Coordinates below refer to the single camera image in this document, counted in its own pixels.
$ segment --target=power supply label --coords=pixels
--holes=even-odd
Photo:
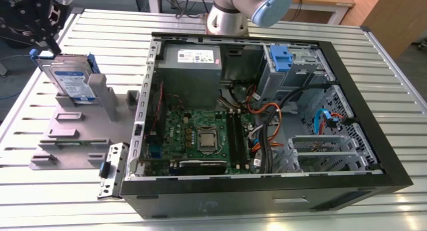
[[[181,49],[178,51],[179,63],[205,63],[214,64],[214,51],[213,50],[195,50]]]

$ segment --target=motherboard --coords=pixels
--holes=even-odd
[[[195,166],[225,168],[223,174],[251,174],[249,132],[253,115],[226,111],[171,110],[166,115],[162,145],[150,144],[151,175],[178,175],[183,168],[195,174]]]

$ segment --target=green circuit board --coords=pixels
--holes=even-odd
[[[249,150],[247,127],[253,124],[253,115],[241,114],[243,130],[246,130],[245,147]],[[217,132],[217,150],[202,152],[198,144],[201,142],[198,130],[210,129]],[[173,110],[166,118],[164,142],[160,149],[162,160],[174,159],[203,159],[222,160],[227,162],[227,174],[250,174],[251,169],[231,166],[231,150],[227,133],[227,112],[225,111],[198,111],[198,110]],[[154,170],[156,176],[170,174],[170,163],[155,162]]]

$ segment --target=slotted aluminum table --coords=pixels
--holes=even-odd
[[[36,70],[0,126],[0,228],[68,230],[426,230],[426,102],[370,32],[359,27],[281,22],[250,24],[250,35],[331,41],[375,114],[414,186],[327,212],[143,220],[124,201],[98,201],[99,171],[32,171],[27,165],[54,115],[56,89]],[[64,53],[96,56],[116,94],[138,90],[151,33],[206,33],[202,19],[84,10],[60,36]]]

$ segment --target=open computer tower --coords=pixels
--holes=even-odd
[[[100,199],[147,219],[273,214],[338,210],[413,184],[330,42],[152,36]]]

